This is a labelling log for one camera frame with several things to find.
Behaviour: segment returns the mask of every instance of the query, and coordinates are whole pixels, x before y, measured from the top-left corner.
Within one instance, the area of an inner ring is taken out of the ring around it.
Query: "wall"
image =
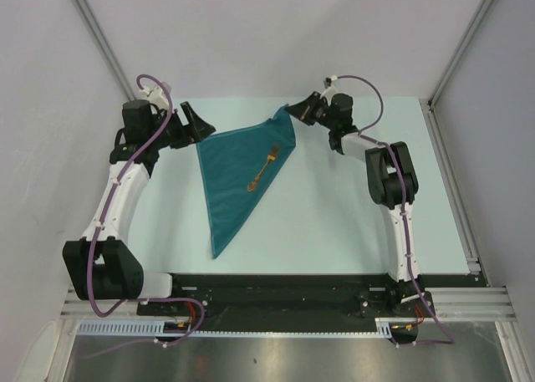
[[[2,381],[68,286],[66,239],[84,230],[107,174],[123,100],[70,0],[0,0]]]
[[[484,265],[535,354],[535,0],[498,0],[437,116]]]
[[[89,1],[129,78],[180,96],[303,96],[349,73],[427,98],[481,0]]]

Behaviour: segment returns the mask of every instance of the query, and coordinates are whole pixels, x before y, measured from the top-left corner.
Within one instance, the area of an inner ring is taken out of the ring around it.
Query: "floor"
[[[438,338],[422,325],[422,338]],[[125,338],[80,336],[65,381],[481,381],[511,377],[493,323],[454,323],[455,346],[396,349],[385,339],[191,338],[174,348],[134,344],[81,359]]]
[[[256,125],[297,98],[193,99],[218,132]],[[354,122],[377,115],[354,100]],[[211,258],[210,226],[195,146],[163,150],[130,227],[128,247],[149,272],[384,273],[391,255],[380,211],[369,198],[364,163],[332,152],[328,131],[293,122],[297,146],[241,231]],[[423,273],[467,273],[466,259],[417,98],[386,98],[369,135],[410,149],[420,190],[415,250]]]

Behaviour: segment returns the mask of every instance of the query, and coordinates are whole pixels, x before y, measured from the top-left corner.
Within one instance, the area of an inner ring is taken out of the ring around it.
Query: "white table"
[[[190,99],[190,103],[217,132],[223,132],[258,124],[283,104],[301,99]],[[355,98],[356,125],[367,125],[377,111],[376,99]],[[128,240],[144,269],[249,274],[386,272],[390,253],[385,226],[369,197],[364,163],[332,152],[324,127],[297,121],[293,126],[295,150],[216,260],[211,258],[196,147],[161,151]],[[418,99],[385,99],[385,116],[368,135],[389,142],[403,140],[409,146],[420,183],[413,227],[421,271],[468,273]]]

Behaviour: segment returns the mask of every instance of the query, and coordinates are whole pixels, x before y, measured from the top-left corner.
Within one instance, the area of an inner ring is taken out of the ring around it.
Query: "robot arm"
[[[127,247],[128,231],[141,192],[147,185],[160,156],[159,150],[179,149],[204,140],[216,129],[202,120],[189,103],[181,104],[188,124],[183,125],[176,111],[163,132],[139,155],[118,182],[119,173],[134,153],[160,128],[169,109],[169,103],[160,87],[144,89],[147,99],[138,99],[123,105],[125,127],[119,130],[115,147],[110,154],[110,175],[97,212],[78,241],[66,242],[63,249],[65,265],[80,299],[89,298],[87,289],[88,261],[93,265],[93,292],[95,299],[166,298],[171,294],[171,275],[144,272]],[[125,142],[120,143],[121,136]],[[108,202],[110,190],[117,185]],[[108,206],[105,220],[100,214]],[[89,258],[90,242],[95,231],[94,258]]]
[[[389,152],[384,146],[359,135],[353,125],[353,99],[341,94],[331,83],[322,94],[312,93],[305,101],[288,106],[287,112],[306,125],[320,123],[329,129],[329,144],[332,150],[342,155],[353,156],[366,164],[368,189],[372,200],[380,206],[385,219],[385,230],[390,249],[389,275],[396,283],[407,284],[411,281],[407,267],[407,246],[405,230],[401,219],[401,186]],[[407,145],[398,142],[390,145],[403,173],[407,192],[405,212],[409,226],[410,240],[412,236],[412,204],[418,191],[418,180]],[[414,248],[411,252],[411,268],[415,278],[420,274]],[[414,297],[412,293],[401,294],[400,301]]]

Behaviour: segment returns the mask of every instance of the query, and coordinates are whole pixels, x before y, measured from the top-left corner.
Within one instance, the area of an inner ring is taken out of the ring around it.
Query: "metallic floor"
[[[439,338],[422,325],[421,338]],[[81,359],[126,338],[79,336],[65,381],[485,381],[511,377],[493,323],[454,323],[455,346],[396,349],[384,339],[191,338],[135,344]]]

